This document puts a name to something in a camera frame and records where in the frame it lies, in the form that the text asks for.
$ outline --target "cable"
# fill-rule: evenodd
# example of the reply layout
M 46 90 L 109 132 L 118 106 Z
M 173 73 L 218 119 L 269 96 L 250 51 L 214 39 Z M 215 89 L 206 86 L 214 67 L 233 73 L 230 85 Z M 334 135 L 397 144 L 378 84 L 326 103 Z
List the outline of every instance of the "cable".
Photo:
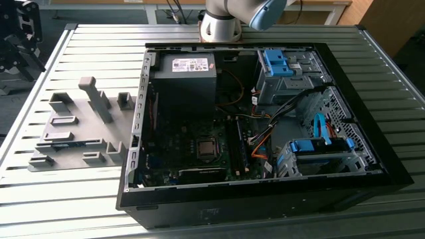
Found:
M 257 117 L 262 117 L 262 115 L 255 115 L 255 113 L 254 113 L 254 106 L 255 106 L 255 105 L 251 106 L 250 115 L 251 115 L 251 116 L 257 116 Z
M 243 114 L 234 114 L 235 116 L 245 116 L 247 118 L 253 118 L 253 119 L 261 119 L 262 117 L 258 116 L 249 116 L 249 115 L 243 115 Z
M 169 16 L 170 18 L 173 18 L 173 16 L 169 15 L 169 13 L 167 13 L 165 10 L 162 10 L 162 12 L 166 14 L 166 16 Z
M 273 123 L 273 124 L 269 124 L 269 126 L 266 127 L 266 129 L 262 131 L 262 133 L 257 134 L 254 137 L 251 137 L 249 140 L 247 140 L 247 143 L 251 143 L 251 142 L 255 142 L 262 135 L 266 134 L 267 130 L 269 129 L 273 129 L 274 125 L 277 124 L 277 121 Z
M 179 1 L 178 0 L 173 0 L 175 5 L 177 5 L 177 8 L 179 10 L 179 13 L 181 13 L 181 16 L 183 17 L 183 23 L 187 24 L 187 21 L 186 21 L 186 18 L 185 18 L 185 14 L 183 14 L 183 10 L 181 9 L 181 5 L 179 5 Z
M 298 15 L 297 15 L 297 19 L 294 21 L 290 21 L 287 23 L 283 23 L 285 25 L 287 24 L 297 24 L 298 20 L 299 20 L 299 17 L 301 17 L 301 13 L 302 13 L 302 6 L 303 6 L 303 3 L 302 3 L 302 0 L 299 0 L 299 11 L 298 11 Z
M 166 0 L 166 3 L 167 3 L 167 6 L 170 7 L 171 13 L 177 13 L 177 11 L 173 10 L 169 0 Z
M 299 12 L 298 12 L 298 16 L 297 16 L 297 19 L 295 19 L 293 24 L 297 24 L 299 17 L 301 17 L 301 13 L 302 13 L 302 0 L 299 0 Z
M 250 156 L 251 156 L 251 157 L 263 158 L 263 155 L 258 155 L 258 154 L 255 154 L 255 152 L 257 152 L 257 150 L 259 149 L 259 147 L 261 147 L 262 143 L 265 142 L 265 140 L 267 139 L 267 137 L 270 136 L 270 134 L 271 134 L 271 132 L 267 133 L 267 135 L 262 138 L 259 144 L 257 145 L 257 147 L 255 147 L 254 150 L 251 151 L 251 153 L 250 153 Z
M 239 86 L 239 96 L 238 96 L 237 100 L 233 101 L 233 102 L 217 104 L 217 106 L 229 106 L 229 105 L 233 105 L 234 103 L 237 103 L 241 100 L 241 98 L 243 97 L 245 88 L 243 88 L 243 85 L 242 85 L 239 79 L 235 77 L 235 75 L 230 71 L 227 71 L 225 69 L 222 69 L 222 71 L 227 72 L 231 75 L 231 77 L 235 79 L 235 81 L 238 83 L 238 86 Z
M 193 10 L 190 10 L 190 12 L 189 12 L 189 15 L 187 15 L 186 19 L 189 19 L 190 15 L 191 15 L 191 12 L 193 12 Z

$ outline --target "wire bundle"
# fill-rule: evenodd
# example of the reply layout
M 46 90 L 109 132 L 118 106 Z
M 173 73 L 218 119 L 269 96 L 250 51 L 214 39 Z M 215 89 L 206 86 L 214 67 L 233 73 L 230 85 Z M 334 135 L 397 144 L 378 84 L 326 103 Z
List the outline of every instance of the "wire bundle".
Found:
M 266 140 L 270 137 L 271 131 L 274 129 L 274 126 L 278 122 L 278 117 L 283 116 L 285 114 L 287 114 L 290 111 L 294 110 L 298 101 L 302 99 L 303 96 L 309 95 L 310 93 L 314 92 L 319 92 L 325 89 L 325 87 L 315 87 L 313 89 L 309 90 L 303 90 L 299 94 L 297 94 L 295 96 L 293 96 L 277 109 L 277 111 L 274 112 L 274 114 L 270 116 L 270 119 L 267 121 L 266 124 L 266 128 L 265 130 L 257 134 L 253 138 L 249 139 L 249 143 L 253 143 L 255 141 L 258 141 L 258 139 L 263 136 L 261 142 L 258 143 L 258 145 L 255 146 L 250 156 L 251 157 L 258 157 L 258 158 L 265 158 L 265 155 L 259 155 L 257 154 L 257 150 L 259 149 L 261 145 L 266 142 Z

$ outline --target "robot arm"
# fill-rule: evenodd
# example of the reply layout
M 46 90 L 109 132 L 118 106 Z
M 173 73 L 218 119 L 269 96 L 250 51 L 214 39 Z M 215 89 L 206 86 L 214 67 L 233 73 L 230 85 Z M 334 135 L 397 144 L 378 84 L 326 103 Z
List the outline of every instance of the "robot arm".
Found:
M 207 42 L 231 42 L 239 39 L 238 20 L 262 31 L 278 20 L 286 0 L 206 0 L 201 37 Z

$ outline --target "metal table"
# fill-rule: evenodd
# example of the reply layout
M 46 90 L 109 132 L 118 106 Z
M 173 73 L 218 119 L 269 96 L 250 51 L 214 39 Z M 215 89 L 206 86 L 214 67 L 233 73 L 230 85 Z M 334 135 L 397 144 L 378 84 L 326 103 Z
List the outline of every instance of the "metal table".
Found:
M 365 31 L 349 26 L 243 28 L 243 40 L 326 42 L 415 184 L 343 212 L 281 220 L 146 231 L 115 211 L 119 167 L 30 173 L 53 92 L 86 97 L 81 76 L 97 88 L 135 94 L 146 42 L 195 42 L 198 27 L 174 25 L 66 26 L 0 148 L 0 237 L 101 238 L 425 238 L 425 99 Z

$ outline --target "blue plastic clip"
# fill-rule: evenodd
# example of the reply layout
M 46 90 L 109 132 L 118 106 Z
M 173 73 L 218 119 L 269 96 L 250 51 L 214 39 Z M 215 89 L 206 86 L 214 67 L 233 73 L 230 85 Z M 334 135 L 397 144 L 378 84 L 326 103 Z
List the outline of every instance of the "blue plastic clip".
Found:
M 298 151 L 297 145 L 293 142 L 289 143 L 289 146 L 290 146 L 291 152 Z
M 294 144 L 297 145 L 299 152 L 314 151 L 314 146 L 310 140 L 295 140 Z
M 279 165 L 281 161 L 283 161 L 283 155 L 281 155 L 281 157 L 278 158 L 277 166 Z
M 287 67 L 286 57 L 283 56 L 281 50 L 265 50 L 263 54 L 263 59 L 270 67 L 270 75 L 293 76 L 293 71 Z
M 351 140 L 351 138 L 347 138 L 345 141 L 346 141 L 349 148 L 353 150 L 355 148 L 354 141 Z
M 326 129 L 326 119 L 325 115 L 322 113 L 317 113 L 314 116 L 314 137 L 322 137 L 325 139 L 325 144 L 331 144 L 329 134 L 327 134 L 327 129 Z

